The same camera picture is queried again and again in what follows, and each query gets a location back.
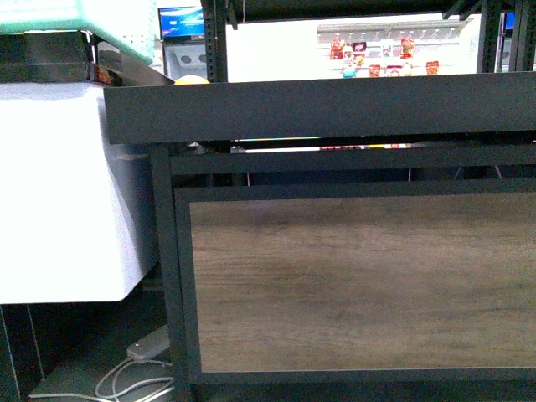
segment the power adapter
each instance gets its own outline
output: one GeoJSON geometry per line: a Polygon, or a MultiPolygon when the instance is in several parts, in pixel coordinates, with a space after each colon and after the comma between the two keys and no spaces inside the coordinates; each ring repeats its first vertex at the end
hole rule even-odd
{"type": "Polygon", "coordinates": [[[149,360],[169,348],[168,325],[160,327],[126,348],[126,355],[134,360],[149,360]]]}

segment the yellow ball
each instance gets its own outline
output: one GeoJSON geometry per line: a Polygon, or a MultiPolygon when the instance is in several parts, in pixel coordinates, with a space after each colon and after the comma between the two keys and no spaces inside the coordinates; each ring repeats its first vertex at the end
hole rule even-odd
{"type": "Polygon", "coordinates": [[[185,75],[175,81],[175,85],[210,84],[205,78],[198,75],[185,75]]]}

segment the product package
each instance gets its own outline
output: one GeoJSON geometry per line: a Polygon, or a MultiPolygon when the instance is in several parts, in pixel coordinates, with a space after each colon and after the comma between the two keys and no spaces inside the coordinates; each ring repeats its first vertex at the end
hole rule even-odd
{"type": "Polygon", "coordinates": [[[356,76],[356,70],[353,63],[352,47],[344,46],[343,55],[343,78],[353,78],[356,76]]]}
{"type": "Polygon", "coordinates": [[[415,41],[412,38],[403,38],[401,41],[402,44],[402,55],[409,54],[413,56],[415,52],[415,41]]]}
{"type": "Polygon", "coordinates": [[[384,58],[393,57],[393,39],[382,39],[379,41],[381,54],[384,58]]]}
{"type": "Polygon", "coordinates": [[[379,64],[371,64],[368,67],[368,72],[369,72],[368,76],[372,77],[372,78],[377,78],[377,77],[379,77],[379,75],[381,73],[381,70],[382,70],[381,65],[379,65],[379,64]]]}
{"type": "Polygon", "coordinates": [[[363,66],[365,63],[365,54],[367,51],[366,42],[356,42],[352,44],[353,48],[353,63],[358,67],[363,66]]]}
{"type": "Polygon", "coordinates": [[[331,60],[340,60],[344,58],[343,49],[344,45],[346,43],[344,42],[344,39],[334,39],[332,40],[332,50],[329,55],[329,58],[331,60]]]}
{"type": "Polygon", "coordinates": [[[385,68],[386,77],[400,77],[403,74],[402,64],[390,64],[385,68]]]}
{"type": "Polygon", "coordinates": [[[402,54],[400,59],[402,60],[402,75],[404,77],[411,77],[413,75],[413,56],[402,54]]]}
{"type": "Polygon", "coordinates": [[[439,75],[439,61],[429,61],[426,63],[426,73],[428,75],[439,75]]]}

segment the computer monitor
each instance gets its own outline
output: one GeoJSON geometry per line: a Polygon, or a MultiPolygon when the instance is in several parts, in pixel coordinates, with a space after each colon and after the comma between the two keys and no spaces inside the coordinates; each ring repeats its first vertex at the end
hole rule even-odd
{"type": "Polygon", "coordinates": [[[204,34],[203,8],[201,6],[159,8],[158,17],[160,35],[164,40],[204,34]]]}

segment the white box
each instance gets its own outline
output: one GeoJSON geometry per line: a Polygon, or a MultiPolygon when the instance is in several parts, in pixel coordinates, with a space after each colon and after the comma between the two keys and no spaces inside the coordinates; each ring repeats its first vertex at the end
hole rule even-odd
{"type": "Polygon", "coordinates": [[[150,162],[102,86],[1,84],[0,304],[124,298],[157,263],[150,162]]]}

